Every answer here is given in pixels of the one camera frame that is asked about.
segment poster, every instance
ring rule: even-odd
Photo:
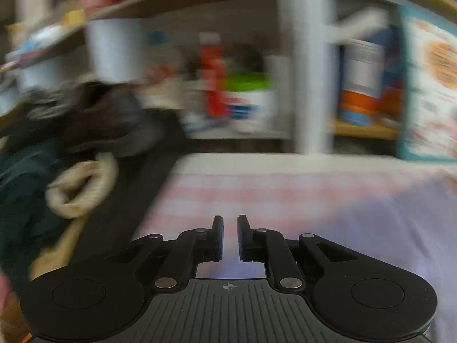
[[[457,27],[402,11],[407,101],[399,154],[457,159]]]

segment red and white checkered cloth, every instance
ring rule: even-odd
[[[136,237],[160,233],[165,240],[224,217],[223,261],[198,267],[198,277],[264,277],[262,265],[238,259],[236,219],[246,214],[251,227],[280,231],[296,238],[310,223],[324,221],[347,204],[407,190],[430,171],[311,173],[271,175],[172,175],[145,216]]]

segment silver screw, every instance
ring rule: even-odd
[[[177,281],[171,277],[161,277],[155,281],[155,286],[161,289],[173,288],[177,285]]]
[[[296,289],[302,286],[301,280],[295,277],[286,277],[283,278],[280,282],[281,286],[288,288],[288,289]]]

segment gray ribbed plate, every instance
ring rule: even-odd
[[[303,298],[266,280],[191,280],[154,297],[132,326],[104,343],[356,343],[327,328]],[[415,337],[405,343],[426,343]]]

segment green lid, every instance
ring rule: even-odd
[[[271,82],[263,73],[229,76],[225,79],[225,89],[234,93],[270,89]]]

